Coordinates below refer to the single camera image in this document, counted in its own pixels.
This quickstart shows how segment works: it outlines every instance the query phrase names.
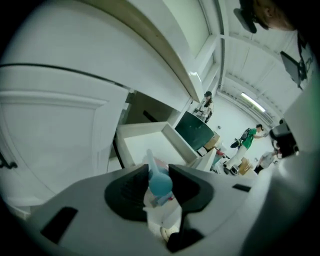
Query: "white cabinet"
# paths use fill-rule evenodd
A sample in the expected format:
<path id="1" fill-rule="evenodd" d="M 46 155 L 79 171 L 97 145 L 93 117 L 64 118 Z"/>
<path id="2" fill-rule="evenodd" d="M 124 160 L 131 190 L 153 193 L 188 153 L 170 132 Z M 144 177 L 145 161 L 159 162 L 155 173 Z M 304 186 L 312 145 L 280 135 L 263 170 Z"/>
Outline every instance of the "white cabinet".
<path id="1" fill-rule="evenodd" d="M 106 78 L 179 112 L 190 99 L 171 67 L 145 40 L 111 15 L 79 1 L 46 1 L 25 20 L 1 64 L 25 63 Z"/>
<path id="2" fill-rule="evenodd" d="M 39 201 L 106 173 L 127 95 L 120 86 L 75 72 L 0 68 L 0 149 L 18 166 L 6 172 L 15 172 Z"/>

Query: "ceiling light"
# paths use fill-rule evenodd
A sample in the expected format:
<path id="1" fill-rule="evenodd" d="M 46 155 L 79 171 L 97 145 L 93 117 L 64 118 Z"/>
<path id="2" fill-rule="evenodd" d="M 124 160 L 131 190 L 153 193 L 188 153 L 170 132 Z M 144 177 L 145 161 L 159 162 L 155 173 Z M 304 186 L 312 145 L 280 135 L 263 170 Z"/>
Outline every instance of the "ceiling light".
<path id="1" fill-rule="evenodd" d="M 255 105 L 260 111 L 262 112 L 266 112 L 266 110 L 259 105 L 257 102 L 255 102 L 252 98 L 250 98 L 248 95 L 246 95 L 245 93 L 241 93 L 241 96 L 244 97 L 246 100 L 248 100 L 249 102 L 251 102 L 253 105 Z"/>

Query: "black slot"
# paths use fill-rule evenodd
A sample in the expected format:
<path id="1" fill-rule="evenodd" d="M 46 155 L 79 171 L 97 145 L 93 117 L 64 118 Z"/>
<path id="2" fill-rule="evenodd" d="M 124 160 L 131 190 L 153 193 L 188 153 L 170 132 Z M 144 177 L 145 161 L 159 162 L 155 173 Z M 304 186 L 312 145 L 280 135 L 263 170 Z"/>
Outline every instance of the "black slot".
<path id="1" fill-rule="evenodd" d="M 71 207 L 62 208 L 42 229 L 41 234 L 58 244 L 77 212 L 78 210 Z"/>
<path id="2" fill-rule="evenodd" d="M 152 123 L 158 122 L 152 115 L 150 115 L 147 111 L 143 111 L 143 115 L 148 118 Z"/>
<path id="3" fill-rule="evenodd" d="M 244 191 L 244 192 L 249 192 L 251 187 L 249 186 L 245 186 L 245 185 L 241 185 L 241 184 L 235 184 L 233 186 L 234 189 L 236 190 L 241 190 L 241 191 Z"/>

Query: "black handle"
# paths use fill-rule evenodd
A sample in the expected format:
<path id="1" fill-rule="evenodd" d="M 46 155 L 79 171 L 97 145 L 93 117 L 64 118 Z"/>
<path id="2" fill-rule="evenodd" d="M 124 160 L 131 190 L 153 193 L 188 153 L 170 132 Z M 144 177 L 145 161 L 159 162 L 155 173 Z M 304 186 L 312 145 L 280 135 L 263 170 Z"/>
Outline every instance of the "black handle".
<path id="1" fill-rule="evenodd" d="M 8 163 L 2 153 L 0 152 L 0 168 L 6 167 L 8 169 L 18 168 L 18 165 L 15 162 Z"/>

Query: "person in white shirt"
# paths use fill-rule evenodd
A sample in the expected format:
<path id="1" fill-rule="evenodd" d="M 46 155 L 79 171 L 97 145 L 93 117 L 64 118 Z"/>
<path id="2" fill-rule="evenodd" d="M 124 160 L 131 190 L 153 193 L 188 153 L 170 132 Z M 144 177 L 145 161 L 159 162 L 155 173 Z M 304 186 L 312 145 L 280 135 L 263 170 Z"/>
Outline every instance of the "person in white shirt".
<path id="1" fill-rule="evenodd" d="M 194 113 L 197 118 L 207 123 L 213 111 L 214 111 L 214 103 L 212 101 L 212 92 L 207 91 L 204 94 L 203 101 L 200 103 L 198 108 L 194 110 Z"/>
<path id="2" fill-rule="evenodd" d="M 272 162 L 275 160 L 275 156 L 276 155 L 277 155 L 277 151 L 265 152 L 261 156 L 261 158 L 260 158 L 256 168 L 254 169 L 254 171 L 257 174 L 259 174 L 260 171 L 262 171 L 263 169 L 268 168 L 272 164 Z"/>

